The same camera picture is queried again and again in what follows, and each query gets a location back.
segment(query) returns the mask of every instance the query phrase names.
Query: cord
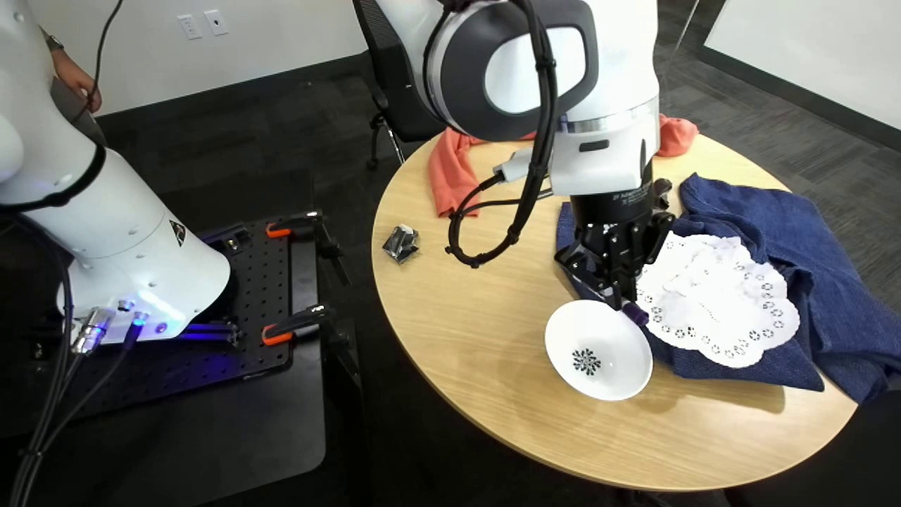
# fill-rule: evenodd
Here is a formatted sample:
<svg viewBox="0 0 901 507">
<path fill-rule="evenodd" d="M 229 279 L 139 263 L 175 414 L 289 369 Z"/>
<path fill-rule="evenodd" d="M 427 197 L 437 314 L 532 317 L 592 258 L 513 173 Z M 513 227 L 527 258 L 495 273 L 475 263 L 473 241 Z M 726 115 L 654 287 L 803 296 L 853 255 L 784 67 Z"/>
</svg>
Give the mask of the cord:
<svg viewBox="0 0 901 507">
<path fill-rule="evenodd" d="M 70 383 L 73 372 L 80 369 L 80 362 L 68 363 L 70 362 L 68 339 L 73 332 L 70 277 L 68 277 L 68 269 L 59 263 L 59 258 L 53 258 L 53 265 L 59 269 L 59 277 L 63 277 L 63 342 L 56 350 L 56 366 L 53 366 L 53 377 L 50 377 L 45 403 L 43 403 L 40 421 L 33 425 L 32 442 L 25 448 L 25 456 L 19 463 L 19 472 L 16 472 L 11 494 L 9 494 L 11 507 L 23 507 L 32 500 L 33 477 L 45 459 L 45 436 L 50 432 L 50 424 L 53 424 L 53 414 L 63 403 L 63 394 L 68 391 L 68 383 Z"/>
<path fill-rule="evenodd" d="M 105 70 L 105 48 L 108 48 L 108 34 L 112 20 L 118 18 L 125 0 L 115 0 L 105 28 L 101 28 L 101 39 L 95 42 L 95 53 L 94 53 L 94 87 L 88 91 L 84 107 L 80 111 L 80 115 L 73 118 L 73 124 L 90 111 L 95 91 L 101 91 L 101 70 Z"/>
<path fill-rule="evenodd" d="M 532 162 L 530 162 L 530 174 L 515 210 L 515 217 L 506 229 L 506 236 L 485 252 L 485 255 L 465 255 L 460 245 L 460 229 L 463 219 L 468 217 L 468 203 L 482 196 L 485 190 L 498 183 L 498 174 L 488 179 L 485 183 L 478 183 L 465 203 L 450 212 L 450 227 L 447 227 L 447 255 L 454 255 L 460 263 L 478 269 L 485 263 L 492 263 L 495 258 L 501 258 L 511 245 L 518 243 L 518 234 L 523 231 L 523 227 L 532 217 L 532 210 L 539 203 L 546 170 L 549 170 L 549 155 L 553 155 L 553 145 L 554 145 L 554 118 L 557 118 L 557 77 L 554 77 L 554 52 L 553 42 L 546 36 L 544 22 L 534 15 L 532 0 L 513 0 L 513 7 L 518 7 L 527 15 L 530 22 L 530 39 L 532 39 L 532 53 L 534 53 L 534 70 L 539 70 L 539 87 L 540 87 L 540 114 L 539 114 L 539 134 L 534 134 L 534 148 L 532 148 Z"/>
<path fill-rule="evenodd" d="M 105 377 L 98 377 L 56 424 L 56 428 L 50 432 L 45 448 L 50 448 L 56 442 L 56 436 L 64 432 L 68 424 L 73 424 L 73 417 L 112 380 L 112 374 L 121 369 L 125 359 L 136 350 L 142 336 L 142 328 L 129 328 L 129 332 L 121 342 L 118 355 L 112 359 L 112 363 L 108 366 Z"/>
<path fill-rule="evenodd" d="M 473 212 L 478 212 L 478 210 L 501 210 L 501 205 L 518 205 L 522 200 L 482 200 L 482 203 L 473 203 L 473 205 L 468 205 L 468 210 L 463 210 L 463 214 L 473 214 Z"/>
</svg>

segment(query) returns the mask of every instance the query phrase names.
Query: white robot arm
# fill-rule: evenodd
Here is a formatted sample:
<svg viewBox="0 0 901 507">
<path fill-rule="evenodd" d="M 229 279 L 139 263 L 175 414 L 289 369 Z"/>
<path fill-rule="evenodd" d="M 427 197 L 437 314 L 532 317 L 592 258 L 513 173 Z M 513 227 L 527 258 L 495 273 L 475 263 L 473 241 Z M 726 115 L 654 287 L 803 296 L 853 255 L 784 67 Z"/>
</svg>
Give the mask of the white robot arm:
<svg viewBox="0 0 901 507">
<path fill-rule="evenodd" d="M 139 342 L 178 339 L 219 300 L 230 265 L 118 153 L 59 115 L 50 81 L 29 4 L 0 0 L 0 212 L 19 212 L 73 258 L 76 348 L 115 343 L 136 328 Z"/>
<path fill-rule="evenodd" d="M 546 179 L 554 196 L 572 197 L 577 217 L 577 245 L 557 263 L 616 307 L 619 296 L 634 296 L 634 279 L 671 224 L 661 214 L 667 183 L 651 181 L 658 150 L 656 0 L 378 4 L 409 52 L 423 101 L 488 142 L 534 134 L 546 107 L 523 18 L 534 12 L 557 81 Z"/>
</svg>

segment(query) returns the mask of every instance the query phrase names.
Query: round wooden table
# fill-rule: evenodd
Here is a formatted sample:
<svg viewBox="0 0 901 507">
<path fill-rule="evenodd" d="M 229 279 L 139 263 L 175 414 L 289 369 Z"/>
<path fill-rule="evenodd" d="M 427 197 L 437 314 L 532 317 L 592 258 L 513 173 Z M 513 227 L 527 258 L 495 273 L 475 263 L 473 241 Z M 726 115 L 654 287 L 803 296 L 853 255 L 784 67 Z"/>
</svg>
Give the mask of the round wooden table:
<svg viewBox="0 0 901 507">
<path fill-rule="evenodd" d="M 471 153 L 478 181 L 522 145 Z M 803 391 L 739 380 L 684 380 L 664 363 L 640 398 L 599 403 L 570 390 L 544 350 L 546 318 L 572 290 L 554 269 L 560 197 L 540 200 L 515 249 L 473 272 L 447 245 L 447 219 L 433 212 L 427 158 L 416 150 L 388 183 L 371 231 L 374 284 L 385 318 L 433 390 L 489 436 L 592 483 L 634 491 L 720 491 L 784 473 L 826 448 L 855 403 L 826 380 Z M 739 153 L 699 139 L 656 179 L 691 173 L 743 187 L 784 190 Z M 522 187 L 492 190 L 515 197 Z M 489 210 L 463 229 L 465 252 L 488 252 L 513 210 Z M 398 265 L 384 241 L 398 227 L 419 231 L 419 255 Z"/>
</svg>

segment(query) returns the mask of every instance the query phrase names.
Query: wall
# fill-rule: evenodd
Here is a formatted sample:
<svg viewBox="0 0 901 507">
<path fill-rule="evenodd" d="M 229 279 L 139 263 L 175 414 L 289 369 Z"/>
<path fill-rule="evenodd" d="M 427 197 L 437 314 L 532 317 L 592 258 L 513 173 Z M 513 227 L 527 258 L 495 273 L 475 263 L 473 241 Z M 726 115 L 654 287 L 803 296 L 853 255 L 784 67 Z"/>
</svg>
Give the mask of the wall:
<svg viewBox="0 0 901 507">
<path fill-rule="evenodd" d="M 899 0 L 726 0 L 708 48 L 901 131 Z"/>
<path fill-rule="evenodd" d="M 94 70 L 115 0 L 32 0 L 36 20 Z M 219 8 L 229 27 L 202 39 L 178 15 Z M 118 114 L 260 77 L 343 59 L 366 48 L 350 0 L 125 0 L 101 59 L 105 111 Z"/>
</svg>

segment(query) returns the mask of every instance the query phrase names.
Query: white bowl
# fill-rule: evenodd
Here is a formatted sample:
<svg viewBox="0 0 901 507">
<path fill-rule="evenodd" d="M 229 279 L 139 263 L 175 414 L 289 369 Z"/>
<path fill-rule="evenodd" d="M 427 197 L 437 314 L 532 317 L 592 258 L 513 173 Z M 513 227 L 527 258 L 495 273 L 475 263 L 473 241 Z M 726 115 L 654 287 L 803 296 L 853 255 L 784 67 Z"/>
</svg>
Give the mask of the white bowl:
<svg viewBox="0 0 901 507">
<path fill-rule="evenodd" d="M 654 372 L 646 332 L 625 314 L 592 300 L 557 307 L 544 348 L 557 374 L 594 400 L 627 400 Z"/>
</svg>

